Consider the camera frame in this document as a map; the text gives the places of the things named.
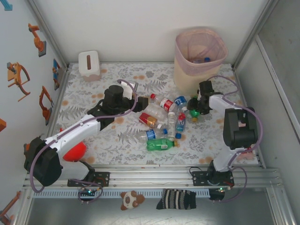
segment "green soda bottle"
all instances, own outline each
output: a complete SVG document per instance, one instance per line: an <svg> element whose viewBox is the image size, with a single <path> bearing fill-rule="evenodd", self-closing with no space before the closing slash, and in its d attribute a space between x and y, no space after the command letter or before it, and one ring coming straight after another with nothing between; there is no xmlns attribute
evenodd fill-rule
<svg viewBox="0 0 300 225"><path fill-rule="evenodd" d="M189 113L190 113L191 116L192 116L192 122L196 123L196 122L198 121L198 116L200 115L200 113L197 112L195 109L189 111Z"/></svg>
<svg viewBox="0 0 300 225"><path fill-rule="evenodd" d="M170 141L169 139L162 138L162 139L152 139L147 141L147 150L148 151L164 151L168 150L171 147L178 146L177 141Z"/></svg>

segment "patterned mat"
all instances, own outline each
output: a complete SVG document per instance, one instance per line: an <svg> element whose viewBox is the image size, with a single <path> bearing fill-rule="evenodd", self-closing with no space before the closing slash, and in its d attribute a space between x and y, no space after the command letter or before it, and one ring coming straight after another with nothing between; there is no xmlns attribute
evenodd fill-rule
<svg viewBox="0 0 300 225"><path fill-rule="evenodd" d="M163 95L174 100L180 95L173 81L173 64L108 63L101 64L102 79L85 82L78 71L78 64L71 64L66 92L58 115L56 132L66 129L77 122L86 112L104 97L104 91L119 78L129 82L138 82L138 95L149 96L151 93ZM230 64L223 64L219 73L234 80ZM222 78L213 81L215 91L228 93L235 87ZM238 94L229 97L241 104ZM223 132L223 115L217 111L200 116L197 123L187 119L186 129L180 147L167 151L148 152L146 144L139 143L135 134L149 129L138 121L139 113L130 113L119 117L99 135L84 140L87 152L83 157L89 164L128 164L128 165L190 165L209 164L216 155L226 148ZM242 154L236 164L258 164L255 154Z"/></svg>

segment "white enclosure wall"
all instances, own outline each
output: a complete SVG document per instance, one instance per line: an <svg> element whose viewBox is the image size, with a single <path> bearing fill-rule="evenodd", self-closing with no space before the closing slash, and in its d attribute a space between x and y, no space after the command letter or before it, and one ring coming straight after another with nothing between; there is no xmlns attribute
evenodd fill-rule
<svg viewBox="0 0 300 225"><path fill-rule="evenodd" d="M280 169L296 221L300 221L299 142L256 42L236 72L247 104L262 119L264 161L268 167Z"/></svg>
<svg viewBox="0 0 300 225"><path fill-rule="evenodd" d="M173 61L180 32L214 29L234 63L267 0L36 0L67 61Z"/></svg>
<svg viewBox="0 0 300 225"><path fill-rule="evenodd" d="M22 188L26 171L23 167L25 156L23 145L33 138L46 134L47 127L39 106L42 85L46 87L54 104L60 89L54 91L53 59L56 58L49 43L46 55L39 57L33 42L33 35L28 30L28 23L37 25L23 0L10 0L12 11L4 11L0 5L0 119L7 127L0 131L0 210ZM37 31L40 39L45 40L42 32ZM23 85L30 94L23 100L21 90L8 81L7 63L19 62L27 70L30 81ZM49 108L46 97L44 106Z"/></svg>

